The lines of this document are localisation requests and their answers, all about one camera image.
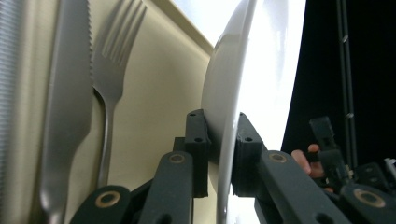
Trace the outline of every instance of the knife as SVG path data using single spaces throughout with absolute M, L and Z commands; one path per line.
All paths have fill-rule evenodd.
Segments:
M 43 223 L 64 223 L 71 164 L 91 126 L 88 4 L 88 0 L 61 0 L 59 4 L 39 181 Z

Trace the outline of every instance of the stainless steel cutlery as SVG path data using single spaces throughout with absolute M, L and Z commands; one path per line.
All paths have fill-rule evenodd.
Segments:
M 71 164 L 91 127 L 90 72 L 88 1 L 62 0 L 49 77 L 39 181 L 44 223 L 64 223 Z
M 107 185 L 114 109 L 122 96 L 126 65 L 145 13 L 146 6 L 140 0 L 119 1 L 107 18 L 92 55 L 93 86 L 105 108 L 98 188 Z
M 92 53 L 88 4 L 88 0 L 61 0 L 59 5 L 38 189 L 43 223 L 64 223 L 72 161 L 91 127 L 93 88 L 106 114 L 97 185 L 107 183 L 114 109 L 146 12 L 140 0 L 119 1 Z

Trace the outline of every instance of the black background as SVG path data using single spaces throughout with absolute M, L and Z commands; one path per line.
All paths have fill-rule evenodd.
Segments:
M 396 157 L 396 7 L 347 1 L 359 165 Z M 328 116 L 345 148 L 343 91 L 335 0 L 307 0 L 303 39 L 282 150 L 315 143 L 310 119 Z

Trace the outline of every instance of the human finger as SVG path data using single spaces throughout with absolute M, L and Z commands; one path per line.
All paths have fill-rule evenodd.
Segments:
M 326 189 L 327 191 L 329 191 L 331 193 L 334 193 L 334 189 L 333 188 L 324 188 L 324 189 Z
M 291 152 L 291 156 L 296 160 L 297 164 L 304 170 L 308 175 L 311 174 L 311 167 L 304 153 L 300 149 L 296 149 Z
M 319 152 L 319 150 L 320 148 L 318 144 L 311 144 L 308 147 L 308 152 Z M 309 176 L 313 178 L 324 176 L 323 167 L 319 161 L 311 162 L 310 165 L 311 165 L 311 173 L 309 174 Z

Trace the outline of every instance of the fork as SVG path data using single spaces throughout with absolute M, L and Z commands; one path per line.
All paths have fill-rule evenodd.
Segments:
M 93 87 L 105 108 L 105 132 L 96 187 L 107 185 L 114 110 L 123 92 L 129 55 L 146 13 L 141 0 L 121 0 L 110 13 L 92 53 Z

